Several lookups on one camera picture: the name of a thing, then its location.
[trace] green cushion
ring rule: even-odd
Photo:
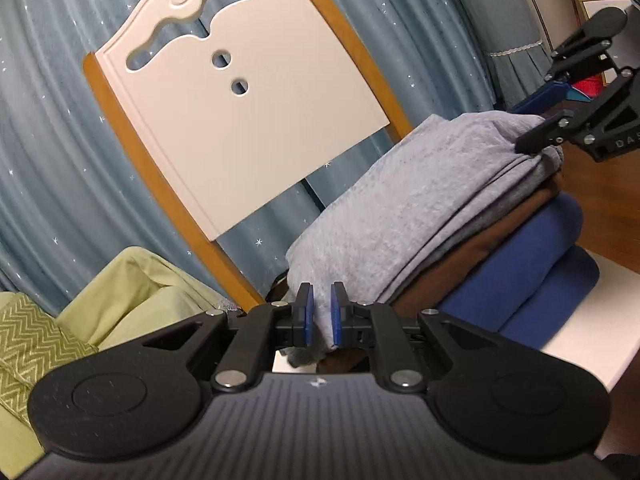
[[[27,400],[34,384],[54,368],[96,352],[27,295],[16,294],[0,310],[0,405],[30,427]]]

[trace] metal screw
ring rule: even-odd
[[[216,382],[221,386],[233,388],[246,382],[246,375],[240,370],[225,370],[216,374]]]
[[[391,382],[403,388],[411,388],[422,380],[422,374],[415,370],[398,370],[391,374]]]

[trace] circular pad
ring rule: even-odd
[[[515,415],[546,415],[557,410],[566,395],[560,384],[532,374],[511,374],[492,384],[494,401]]]
[[[118,460],[177,438],[200,411],[200,397],[198,381],[176,354],[125,344],[45,375],[28,413],[46,450]]]
[[[98,374],[73,392],[74,404],[89,415],[109,416],[133,410],[146,397],[142,380],[127,374]]]

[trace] blue fabric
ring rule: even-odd
[[[582,227],[578,203],[561,193],[520,227],[438,306],[497,332],[540,287]]]
[[[599,277],[600,270],[587,251],[577,246],[569,248],[500,333],[523,345],[542,348],[562,328]]]

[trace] logo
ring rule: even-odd
[[[327,384],[329,384],[329,382],[323,379],[322,377],[318,377],[315,381],[309,381],[309,384],[311,384],[314,388],[317,388],[319,390],[323,386],[326,386]]]
[[[640,141],[640,132],[636,133],[636,138],[633,138],[632,136],[626,136],[626,139],[618,139],[616,141],[616,147],[617,148],[624,148],[625,146],[628,146],[630,144],[635,144],[636,142]]]

